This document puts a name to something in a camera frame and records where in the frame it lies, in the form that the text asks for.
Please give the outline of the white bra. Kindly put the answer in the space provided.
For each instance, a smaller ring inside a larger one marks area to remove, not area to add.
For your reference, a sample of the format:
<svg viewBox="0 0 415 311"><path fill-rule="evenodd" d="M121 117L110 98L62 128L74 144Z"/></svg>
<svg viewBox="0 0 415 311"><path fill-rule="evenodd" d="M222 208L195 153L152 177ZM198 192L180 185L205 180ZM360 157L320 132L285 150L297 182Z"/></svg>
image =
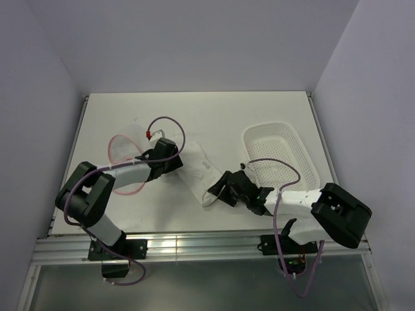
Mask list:
<svg viewBox="0 0 415 311"><path fill-rule="evenodd" d="M223 176L207 158L202 147L194 141L186 141L179 155L183 166L175 170L202 207L211 205L217 197L208 192Z"/></svg>

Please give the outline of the white mesh laundry bag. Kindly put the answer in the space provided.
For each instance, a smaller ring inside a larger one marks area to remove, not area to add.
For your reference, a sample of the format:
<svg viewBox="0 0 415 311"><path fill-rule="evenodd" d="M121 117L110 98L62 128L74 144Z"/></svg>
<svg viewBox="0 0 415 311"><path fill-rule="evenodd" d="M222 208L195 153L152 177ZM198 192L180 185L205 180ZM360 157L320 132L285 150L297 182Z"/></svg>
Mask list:
<svg viewBox="0 0 415 311"><path fill-rule="evenodd" d="M129 161L150 148L144 127L136 122L119 130L109 141L107 154L114 165Z"/></svg>

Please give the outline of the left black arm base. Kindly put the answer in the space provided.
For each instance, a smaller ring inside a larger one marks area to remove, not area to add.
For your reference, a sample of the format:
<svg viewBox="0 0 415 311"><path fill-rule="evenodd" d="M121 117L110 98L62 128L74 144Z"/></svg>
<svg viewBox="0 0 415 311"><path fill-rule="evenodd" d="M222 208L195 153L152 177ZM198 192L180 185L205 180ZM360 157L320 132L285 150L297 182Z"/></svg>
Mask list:
<svg viewBox="0 0 415 311"><path fill-rule="evenodd" d="M128 272L132 271L133 263L127 261L126 264L110 264L112 260L143 260L147 256L146 239L127 239L116 246L102 246L100 242L91 241L88 251L88 261L102 262L101 274L107 279L125 278Z"/></svg>

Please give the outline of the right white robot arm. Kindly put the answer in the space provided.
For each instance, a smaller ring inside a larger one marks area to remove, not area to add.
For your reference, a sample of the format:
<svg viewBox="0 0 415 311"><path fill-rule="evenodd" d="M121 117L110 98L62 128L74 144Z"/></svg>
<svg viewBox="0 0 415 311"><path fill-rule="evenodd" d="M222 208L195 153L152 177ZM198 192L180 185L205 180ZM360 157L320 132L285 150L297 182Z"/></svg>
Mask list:
<svg viewBox="0 0 415 311"><path fill-rule="evenodd" d="M278 190L258 187L240 170L225 172L207 192L232 207L241 203L258 216L290 216L280 234L289 253L329 238L356 249L372 217L367 205L335 183L315 190Z"/></svg>

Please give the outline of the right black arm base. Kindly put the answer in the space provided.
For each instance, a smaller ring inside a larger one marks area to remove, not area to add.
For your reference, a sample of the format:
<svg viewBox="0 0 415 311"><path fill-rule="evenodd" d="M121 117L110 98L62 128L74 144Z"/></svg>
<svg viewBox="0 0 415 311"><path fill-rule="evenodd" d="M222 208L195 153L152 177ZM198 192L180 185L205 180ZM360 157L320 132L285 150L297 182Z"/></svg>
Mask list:
<svg viewBox="0 0 415 311"><path fill-rule="evenodd" d="M283 269L282 262L284 262L288 273L291 275L305 272L307 267L305 248L287 236L281 235L279 235L279 244L285 256L283 260L278 259L279 267ZM261 235L257 250L264 256L279 255L275 236Z"/></svg>

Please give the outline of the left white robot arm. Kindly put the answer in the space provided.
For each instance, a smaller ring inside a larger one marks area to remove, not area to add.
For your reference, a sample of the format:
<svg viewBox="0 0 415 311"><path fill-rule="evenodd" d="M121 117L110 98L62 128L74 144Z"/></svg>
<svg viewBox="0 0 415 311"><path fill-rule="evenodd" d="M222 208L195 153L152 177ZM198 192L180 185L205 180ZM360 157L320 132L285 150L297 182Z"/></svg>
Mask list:
<svg viewBox="0 0 415 311"><path fill-rule="evenodd" d="M176 143L160 138L153 148L132 160L112 167L96 167L84 161L70 175L55 199L55 207L71 225L86 230L103 243L103 252L112 259L126 252L126 234L105 214L114 190L145 184L183 166Z"/></svg>

